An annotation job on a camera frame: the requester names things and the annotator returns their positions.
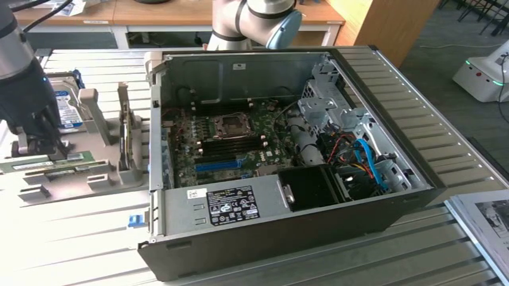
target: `warning label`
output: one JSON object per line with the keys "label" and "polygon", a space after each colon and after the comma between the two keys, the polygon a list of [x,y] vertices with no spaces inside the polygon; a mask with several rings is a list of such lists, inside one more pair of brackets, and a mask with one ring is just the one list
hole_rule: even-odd
{"label": "warning label", "polygon": [[215,226],[260,217],[251,186],[208,192],[207,202]]}

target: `metal table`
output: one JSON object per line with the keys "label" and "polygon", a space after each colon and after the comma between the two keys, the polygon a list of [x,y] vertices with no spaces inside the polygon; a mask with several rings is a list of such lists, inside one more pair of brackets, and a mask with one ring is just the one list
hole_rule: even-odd
{"label": "metal table", "polygon": [[[98,91],[105,117],[117,116],[116,82],[126,81],[130,107],[148,121],[145,51],[52,51],[41,62],[49,72],[78,68],[86,87]],[[424,209],[382,233],[165,284],[155,280],[134,250],[144,229],[125,230],[128,215],[148,207],[145,191],[12,209],[2,233],[14,236],[1,238],[9,261],[0,268],[9,280],[0,278],[0,284],[501,285],[442,201],[454,194],[509,188],[507,181],[383,55],[366,46],[339,51],[448,185]],[[148,131],[142,135],[146,156]]]}

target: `cable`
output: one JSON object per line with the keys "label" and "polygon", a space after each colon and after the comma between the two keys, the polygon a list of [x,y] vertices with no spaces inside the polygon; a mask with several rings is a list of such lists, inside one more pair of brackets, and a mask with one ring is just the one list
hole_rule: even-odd
{"label": "cable", "polygon": [[490,46],[470,46],[470,45],[454,45],[454,44],[450,44],[450,45],[443,45],[443,46],[419,46],[419,48],[440,49],[440,48],[448,48],[450,46],[462,46],[464,48],[493,48],[493,47],[501,46],[501,45],[503,45],[503,43],[498,43],[498,44],[490,45]]}
{"label": "cable", "polygon": [[195,33],[193,33],[193,43],[195,43],[197,46],[203,46],[203,40],[201,40],[201,38],[197,36],[197,33],[199,33],[199,32],[195,32]]}
{"label": "cable", "polygon": [[285,129],[287,129],[288,131],[291,131],[291,127],[293,127],[293,126],[299,129],[299,131],[301,131],[301,132],[305,131],[305,129],[304,129],[300,125],[296,125],[296,124],[291,124],[291,125],[288,125],[288,126],[285,127]]}
{"label": "cable", "polygon": [[46,19],[53,17],[70,3],[72,0],[66,0],[64,3],[61,3],[60,6],[54,8],[54,10],[52,10],[46,15],[41,16],[37,20],[28,24],[28,26],[24,27],[22,32],[28,33],[28,31],[32,30],[34,26],[37,26]]}
{"label": "cable", "polygon": [[283,89],[283,90],[285,90],[285,91],[288,92],[288,95],[292,96],[292,97],[297,97],[297,96],[299,96],[299,94],[296,94],[295,92],[292,92],[291,89],[289,89],[287,86],[284,86],[284,85],[276,86],[273,89],[275,89],[275,90],[276,90],[276,89]]}
{"label": "cable", "polygon": [[[348,148],[346,148],[344,150],[342,150],[336,155],[339,157],[339,160],[343,161],[344,163],[350,163],[351,161],[351,157],[355,153],[355,151],[359,150],[359,148],[355,148],[352,145],[348,146]],[[346,153],[350,153],[350,157],[347,159],[343,158],[343,155]]]}
{"label": "cable", "polygon": [[338,124],[335,124],[334,122],[330,123],[332,127],[336,128],[336,131],[340,132],[340,126]]}
{"label": "cable", "polygon": [[293,104],[296,104],[297,103],[297,100],[296,101],[293,101],[292,103],[289,103],[284,108],[283,108],[283,110],[277,113],[277,115],[273,117],[273,120],[272,120],[272,131],[273,131],[273,134],[276,135],[276,139],[277,139],[277,142],[279,143],[283,143],[281,141],[280,141],[280,138],[279,138],[279,135],[277,135],[277,132],[276,132],[276,121],[277,121],[277,118],[280,117],[280,115],[293,106]]}
{"label": "cable", "polygon": [[339,144],[340,139],[346,138],[347,136],[351,136],[351,135],[350,135],[350,134],[348,134],[348,135],[342,134],[342,135],[339,136],[339,138],[336,139],[335,144],[334,144],[334,148],[332,148],[332,151],[331,151],[331,154],[328,155],[327,164],[328,164],[328,162],[332,160],[332,156],[334,156],[335,148],[338,147],[338,144]]}
{"label": "cable", "polygon": [[301,149],[295,153],[295,156],[297,156],[297,155],[301,153],[301,151],[307,148],[307,146],[312,146],[312,147],[315,147],[315,148],[317,149],[316,144],[313,144],[313,143],[305,144],[305,145],[301,147]]}
{"label": "cable", "polygon": [[36,7],[37,5],[44,4],[44,3],[48,2],[48,1],[49,1],[49,0],[36,0],[36,1],[32,1],[32,2],[28,2],[28,3],[24,3],[22,5],[18,5],[18,6],[16,6],[16,7],[12,7],[10,11],[12,11],[12,12],[21,11],[21,10],[24,10],[24,9]]}
{"label": "cable", "polygon": [[362,171],[364,171],[368,175],[368,178],[372,179],[372,174],[371,174],[368,168],[366,168],[366,166],[356,164],[356,163],[351,163],[350,165],[354,166],[355,168],[360,169]]}
{"label": "cable", "polygon": [[[374,176],[374,180],[376,181],[376,184],[379,184],[379,186],[386,189],[387,186],[382,180],[382,177],[380,177],[380,174],[378,174],[378,170],[376,168],[374,167],[374,161],[372,161],[372,156],[371,156],[371,149],[368,148],[368,145],[367,145],[367,142],[363,140],[363,139],[358,139],[355,140],[355,142],[360,143],[363,149],[364,149],[364,152],[366,152],[366,157],[367,157],[367,165],[368,165],[368,168],[371,169],[371,173],[372,173],[372,176]],[[355,155],[356,155],[356,158],[360,157],[360,152],[358,150],[355,150]]]}
{"label": "cable", "polygon": [[509,57],[507,54],[502,55],[502,63],[499,64],[501,66],[501,69],[502,69],[502,88],[499,89],[499,94],[498,94],[498,112],[499,112],[499,115],[502,116],[503,120],[509,123],[509,120],[506,118],[506,116],[503,115],[503,112],[502,112],[502,105],[501,105],[501,99],[502,99],[502,94],[503,94],[503,88],[506,87],[506,78],[505,78],[505,72],[503,72],[503,62],[506,61],[506,58]]}

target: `motherboard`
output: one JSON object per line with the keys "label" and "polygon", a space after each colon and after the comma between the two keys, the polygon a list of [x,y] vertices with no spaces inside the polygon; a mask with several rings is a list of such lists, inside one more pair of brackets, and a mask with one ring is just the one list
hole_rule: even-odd
{"label": "motherboard", "polygon": [[296,164],[295,143],[277,123],[283,106],[265,100],[163,112],[176,188],[264,176]]}

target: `white sticker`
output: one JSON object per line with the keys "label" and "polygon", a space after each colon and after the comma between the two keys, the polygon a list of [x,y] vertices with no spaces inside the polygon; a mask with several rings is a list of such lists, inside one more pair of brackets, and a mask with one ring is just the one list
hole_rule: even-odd
{"label": "white sticker", "polygon": [[207,189],[188,189],[187,190],[187,199],[192,198],[204,198],[207,195]]}
{"label": "white sticker", "polygon": [[60,128],[73,128],[82,125],[80,113],[74,106],[69,104],[70,95],[68,91],[54,91],[57,110],[60,113]]}
{"label": "white sticker", "polygon": [[108,21],[82,21],[84,24],[109,24]]}
{"label": "white sticker", "polygon": [[13,169],[14,170],[24,170],[24,169],[32,169],[32,168],[37,168],[37,167],[46,167],[50,165],[53,165],[53,162],[45,161],[45,162],[40,162],[40,163],[30,163],[30,164],[13,166]]}
{"label": "white sticker", "polygon": [[232,64],[232,70],[244,70],[245,64]]}
{"label": "white sticker", "polygon": [[[54,10],[56,7],[57,7],[58,5],[60,5],[60,3],[54,3],[52,9]],[[77,9],[78,9],[78,5],[76,5],[74,3],[69,3],[69,4],[64,7],[64,9],[61,9],[61,10],[56,13],[56,15],[58,15],[58,16],[70,16],[73,7],[76,7],[76,6],[77,6]]]}

